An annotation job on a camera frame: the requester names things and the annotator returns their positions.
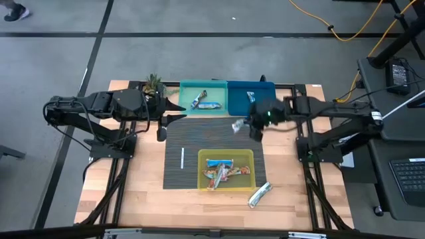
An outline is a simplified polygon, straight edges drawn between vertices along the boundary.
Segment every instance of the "keyboard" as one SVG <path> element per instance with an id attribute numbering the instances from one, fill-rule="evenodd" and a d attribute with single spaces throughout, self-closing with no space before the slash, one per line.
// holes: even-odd
<path id="1" fill-rule="evenodd" d="M 390 167 L 404 201 L 425 207 L 425 158 L 392 160 Z"/>

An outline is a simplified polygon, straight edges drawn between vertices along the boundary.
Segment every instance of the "ribbed rubber mat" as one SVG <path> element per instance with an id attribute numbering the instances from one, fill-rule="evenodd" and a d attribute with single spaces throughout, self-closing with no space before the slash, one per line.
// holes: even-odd
<path id="1" fill-rule="evenodd" d="M 249 128 L 233 134 L 232 123 L 238 118 L 186 118 L 167 128 L 164 189 L 197 188 L 198 151 L 201 149 L 251 149 L 257 187 L 267 182 L 261 143 L 249 138 Z M 184 148 L 183 169 L 181 152 Z"/>

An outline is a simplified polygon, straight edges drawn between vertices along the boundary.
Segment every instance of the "wooden platform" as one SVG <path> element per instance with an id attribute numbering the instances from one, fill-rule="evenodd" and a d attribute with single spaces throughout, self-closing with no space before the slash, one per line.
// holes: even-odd
<path id="1" fill-rule="evenodd" d="M 126 80 L 112 80 L 109 90 L 126 89 Z M 320 85 L 306 85 L 307 95 L 324 100 Z M 276 90 L 279 99 L 290 96 L 289 90 Z M 178 103 L 178 94 L 169 97 Z M 110 129 L 119 128 L 113 119 L 102 120 Z M 280 129 L 295 124 L 281 123 Z M 136 130 L 145 127 L 138 123 Z M 331 128 L 328 118 L 313 120 L 315 131 Z M 309 208 L 302 166 L 295 147 L 297 131 L 265 131 L 263 138 L 267 180 L 274 186 L 258 206 L 247 206 L 250 192 L 200 192 L 197 189 L 163 189 L 165 142 L 156 140 L 156 123 L 147 133 L 138 135 L 134 158 L 130 161 L 119 225 L 168 228 L 226 228 L 311 230 Z M 110 172 L 111 159 L 101 159 L 88 169 L 75 222 L 84 220 L 103 197 Z M 327 199 L 339 216 L 353 226 L 341 172 L 330 163 L 321 171 Z M 112 199 L 108 222 L 112 220 Z M 319 223 L 323 226 L 319 201 L 316 200 Z"/>

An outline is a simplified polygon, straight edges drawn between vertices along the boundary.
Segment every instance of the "snack wrapper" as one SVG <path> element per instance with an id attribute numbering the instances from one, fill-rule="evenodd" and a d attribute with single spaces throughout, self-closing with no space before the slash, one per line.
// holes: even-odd
<path id="1" fill-rule="evenodd" d="M 246 94 L 248 94 L 248 98 L 250 99 L 250 102 L 254 103 L 255 102 L 254 93 L 253 92 L 247 92 Z"/>
<path id="2" fill-rule="evenodd" d="M 245 125 L 245 119 L 238 119 L 234 123 L 232 123 L 233 133 L 238 133 L 240 128 Z"/>
<path id="3" fill-rule="evenodd" d="M 199 93 L 199 95 L 193 100 L 193 102 L 191 104 L 192 110 L 195 109 L 198 106 L 200 100 L 202 98 L 205 98 L 206 96 L 207 96 L 207 91 L 206 90 L 204 90 L 201 93 Z"/>
<path id="4" fill-rule="evenodd" d="M 207 159 L 207 167 L 217 167 L 219 163 L 233 167 L 233 159 Z"/>
<path id="5" fill-rule="evenodd" d="M 234 167 L 233 169 L 229 169 L 227 171 L 226 176 L 229 177 L 229 176 L 232 176 L 232 175 L 248 175 L 250 173 L 251 173 L 251 171 L 250 171 L 250 168 L 248 166 L 241 167 L 241 168 Z"/>
<path id="6" fill-rule="evenodd" d="M 260 201 L 260 199 L 270 190 L 272 190 L 272 185 L 267 182 L 265 183 L 262 187 L 260 187 L 260 189 L 258 189 L 258 191 L 256 191 L 254 193 L 254 195 L 252 195 L 252 197 L 250 198 L 250 200 L 248 200 L 248 206 L 250 208 L 254 208 L 258 202 Z"/>
<path id="7" fill-rule="evenodd" d="M 205 103 L 198 103 L 198 109 L 200 110 L 213 110 L 213 109 L 220 109 L 221 104 L 218 102 L 205 102 Z"/>
<path id="8" fill-rule="evenodd" d="M 218 165 L 218 167 L 216 169 L 217 173 L 214 175 L 214 178 L 211 179 L 210 183 L 208 184 L 208 187 L 207 187 L 208 190 L 213 191 L 218 187 L 218 184 L 220 183 L 221 178 L 223 177 L 223 175 L 225 176 L 225 174 L 224 174 L 224 168 L 225 167 L 226 166 L 222 163 Z"/>
<path id="9" fill-rule="evenodd" d="M 214 179 L 217 176 L 217 170 L 203 170 L 203 174 L 209 178 L 209 179 Z M 221 181 L 227 181 L 229 176 L 232 175 L 249 175 L 251 173 L 250 168 L 248 166 L 245 167 L 234 167 L 234 168 L 230 168 L 228 166 L 226 166 L 223 169 L 223 174 L 221 176 Z"/>

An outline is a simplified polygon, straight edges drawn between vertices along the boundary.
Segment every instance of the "yellow cable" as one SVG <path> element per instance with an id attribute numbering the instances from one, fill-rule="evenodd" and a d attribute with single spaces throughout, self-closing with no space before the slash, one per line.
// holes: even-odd
<path id="1" fill-rule="evenodd" d="M 413 1 L 411 1 L 404 9 L 403 9 L 403 11 L 401 11 L 401 13 L 400 14 L 403 14 L 414 2 L 416 2 L 416 0 L 413 0 Z M 386 31 L 385 31 L 385 33 L 384 33 L 384 35 L 381 37 L 381 39 L 379 39 L 379 42 L 373 47 L 373 49 L 370 51 L 370 53 L 367 55 L 368 57 L 370 57 L 373 53 L 374 53 L 374 51 L 378 48 L 378 46 L 379 46 L 379 44 L 384 40 L 384 38 L 385 38 L 385 36 L 386 36 L 386 34 L 388 34 L 388 32 L 391 30 L 391 28 L 394 26 L 394 24 L 396 24 L 396 22 L 397 22 L 397 20 L 394 20 L 392 23 L 391 23 L 391 25 L 386 29 Z M 346 102 L 350 97 L 351 97 L 351 91 L 354 89 L 354 85 L 355 85 L 355 82 L 356 82 L 356 80 L 357 80 L 357 77 L 359 77 L 359 72 L 357 72 L 357 74 L 356 74 L 356 77 L 354 77 L 354 80 L 353 80 L 353 83 L 351 84 L 351 88 L 350 88 L 350 93 L 348 94 L 348 96 L 344 99 L 344 100 L 341 100 L 341 99 L 336 99 L 337 100 L 337 102 L 339 102 L 339 103 L 344 103 L 344 102 Z"/>
<path id="2" fill-rule="evenodd" d="M 321 21 L 322 23 L 325 23 L 325 25 L 327 25 L 328 27 L 329 26 L 331 26 L 327 21 L 325 21 L 325 20 L 323 20 L 322 18 L 320 18 L 320 17 L 318 17 L 318 16 L 315 16 L 315 15 L 313 15 L 313 14 L 311 14 L 311 13 L 308 13 L 308 12 L 306 12 L 306 11 L 304 11 L 303 9 L 301 9 L 300 7 L 298 7 L 292 0 L 289 0 L 290 1 L 290 3 L 296 8 L 296 9 L 298 9 L 298 10 L 300 10 L 302 13 L 304 13 L 304 14 L 306 14 L 306 15 L 309 15 L 310 17 L 313 17 L 313 18 L 315 18 L 315 19 L 317 19 L 317 20 L 319 20 L 319 21 Z M 379 4 L 377 5 L 377 7 L 375 8 L 375 10 L 373 11 L 373 13 L 372 13 L 372 15 L 369 17 L 369 19 L 367 20 L 367 22 L 363 25 L 363 27 L 359 30 L 359 32 L 357 32 L 354 36 L 352 36 L 352 37 L 350 37 L 349 39 L 342 39 L 341 37 L 339 37 L 338 35 L 337 35 L 337 33 L 333 30 L 333 29 L 331 29 L 331 31 L 332 31 L 332 33 L 335 35 L 335 37 L 338 39 L 338 40 L 340 40 L 340 41 L 343 41 L 343 42 L 347 42 L 347 41 L 350 41 L 350 40 L 353 40 L 354 38 L 356 38 L 365 28 L 366 28 L 366 26 L 370 23 L 370 21 L 372 20 L 372 18 L 375 16 L 375 14 L 377 13 L 377 11 L 378 11 L 378 9 L 379 9 L 379 7 L 381 6 L 381 4 L 383 3 L 383 1 L 384 0 L 381 0 L 381 1 L 379 1 Z"/>

